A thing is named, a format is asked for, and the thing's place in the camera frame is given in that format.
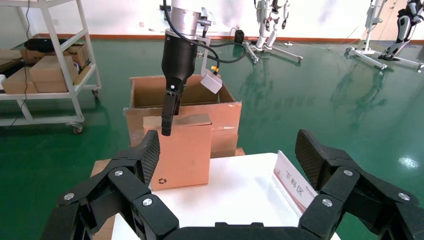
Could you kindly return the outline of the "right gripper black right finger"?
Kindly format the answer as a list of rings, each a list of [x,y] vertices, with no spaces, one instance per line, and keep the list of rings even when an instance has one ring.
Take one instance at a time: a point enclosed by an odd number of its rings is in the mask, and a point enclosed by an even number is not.
[[[304,229],[327,240],[349,213],[380,240],[424,238],[424,210],[412,193],[366,172],[347,152],[319,143],[306,129],[297,133],[295,155],[319,193],[299,223]]]

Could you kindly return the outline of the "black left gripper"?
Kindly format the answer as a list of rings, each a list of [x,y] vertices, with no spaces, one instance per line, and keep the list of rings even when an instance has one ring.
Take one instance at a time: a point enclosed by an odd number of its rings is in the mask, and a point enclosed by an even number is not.
[[[187,79],[195,71],[198,46],[170,34],[165,34],[161,69],[166,80],[166,92],[161,114],[161,134],[169,137],[173,117],[179,114],[181,93]]]

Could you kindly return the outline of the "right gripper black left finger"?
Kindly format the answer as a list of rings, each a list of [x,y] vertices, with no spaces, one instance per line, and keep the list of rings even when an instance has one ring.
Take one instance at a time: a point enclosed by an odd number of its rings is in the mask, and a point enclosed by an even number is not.
[[[100,173],[62,193],[41,238],[90,240],[118,214],[142,240],[163,240],[176,231],[178,218],[149,189],[160,151],[158,132],[149,130],[138,146],[120,152]]]

